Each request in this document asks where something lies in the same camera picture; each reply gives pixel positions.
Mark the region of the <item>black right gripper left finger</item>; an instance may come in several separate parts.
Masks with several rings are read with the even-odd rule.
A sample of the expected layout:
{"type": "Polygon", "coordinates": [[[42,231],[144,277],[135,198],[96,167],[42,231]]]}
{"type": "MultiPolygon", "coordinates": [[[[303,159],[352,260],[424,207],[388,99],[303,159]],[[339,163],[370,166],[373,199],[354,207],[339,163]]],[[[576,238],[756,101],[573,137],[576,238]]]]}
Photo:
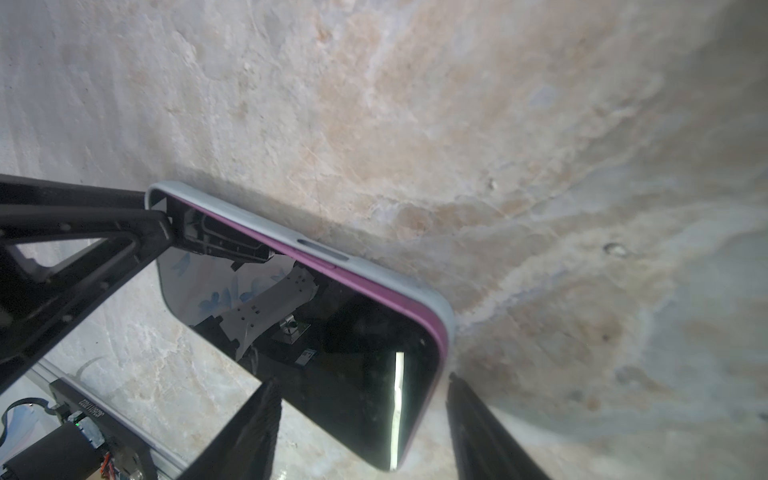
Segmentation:
{"type": "Polygon", "coordinates": [[[279,384],[263,382],[179,479],[269,480],[281,413],[279,384]]]}

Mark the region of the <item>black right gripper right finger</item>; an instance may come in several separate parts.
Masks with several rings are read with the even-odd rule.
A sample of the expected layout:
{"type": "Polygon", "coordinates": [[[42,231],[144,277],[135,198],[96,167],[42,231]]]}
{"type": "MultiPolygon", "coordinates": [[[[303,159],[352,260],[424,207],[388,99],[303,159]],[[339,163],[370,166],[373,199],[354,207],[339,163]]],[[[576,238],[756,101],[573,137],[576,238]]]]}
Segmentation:
{"type": "Polygon", "coordinates": [[[461,480],[549,480],[471,386],[449,376],[447,415],[461,480]]]}

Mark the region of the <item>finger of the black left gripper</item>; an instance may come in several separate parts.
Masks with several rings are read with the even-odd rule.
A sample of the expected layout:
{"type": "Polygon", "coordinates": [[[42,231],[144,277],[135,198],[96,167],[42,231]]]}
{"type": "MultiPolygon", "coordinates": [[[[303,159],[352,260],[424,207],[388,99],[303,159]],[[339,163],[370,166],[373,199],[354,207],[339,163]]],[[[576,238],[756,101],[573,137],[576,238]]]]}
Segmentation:
{"type": "Polygon", "coordinates": [[[145,193],[1,175],[2,205],[144,209],[145,193]]]}
{"type": "Polygon", "coordinates": [[[144,209],[1,208],[1,388],[8,389],[173,243],[166,215],[144,209]],[[22,244],[86,240],[50,267],[22,244]]]}

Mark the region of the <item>pink edged phone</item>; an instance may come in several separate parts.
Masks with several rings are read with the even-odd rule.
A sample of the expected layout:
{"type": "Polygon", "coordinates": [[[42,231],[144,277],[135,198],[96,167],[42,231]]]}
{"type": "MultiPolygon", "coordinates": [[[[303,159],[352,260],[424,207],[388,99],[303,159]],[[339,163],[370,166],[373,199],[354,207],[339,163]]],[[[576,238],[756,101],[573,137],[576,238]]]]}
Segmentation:
{"type": "Polygon", "coordinates": [[[401,467],[445,360],[432,313],[209,209],[154,192],[171,314],[371,466],[401,467]]]}

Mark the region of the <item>light blue phone case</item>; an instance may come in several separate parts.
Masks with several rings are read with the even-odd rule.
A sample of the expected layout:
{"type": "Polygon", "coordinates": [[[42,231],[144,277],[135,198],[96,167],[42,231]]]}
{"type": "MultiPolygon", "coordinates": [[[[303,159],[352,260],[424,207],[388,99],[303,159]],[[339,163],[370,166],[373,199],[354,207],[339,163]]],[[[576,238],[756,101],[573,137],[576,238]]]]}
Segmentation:
{"type": "Polygon", "coordinates": [[[420,325],[435,342],[437,367],[444,367],[454,338],[453,310],[425,284],[182,182],[150,186],[144,205],[166,214],[170,222],[175,240],[158,257],[158,273],[166,306],[186,326],[199,329],[204,320],[256,297],[306,305],[308,297],[297,287],[274,281],[255,286],[258,275],[284,256],[294,261],[292,272],[336,281],[420,325]]]}

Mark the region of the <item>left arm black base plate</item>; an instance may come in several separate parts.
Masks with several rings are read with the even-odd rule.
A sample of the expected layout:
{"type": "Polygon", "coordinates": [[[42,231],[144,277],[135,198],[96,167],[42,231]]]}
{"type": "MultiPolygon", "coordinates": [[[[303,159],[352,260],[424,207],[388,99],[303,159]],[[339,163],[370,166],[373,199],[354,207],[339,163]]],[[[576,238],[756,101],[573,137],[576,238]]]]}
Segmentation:
{"type": "Polygon", "coordinates": [[[74,423],[96,444],[95,449],[103,458],[109,457],[103,470],[105,476],[109,479],[159,478],[149,444],[125,422],[64,379],[54,380],[49,387],[61,406],[60,419],[74,423]]]}

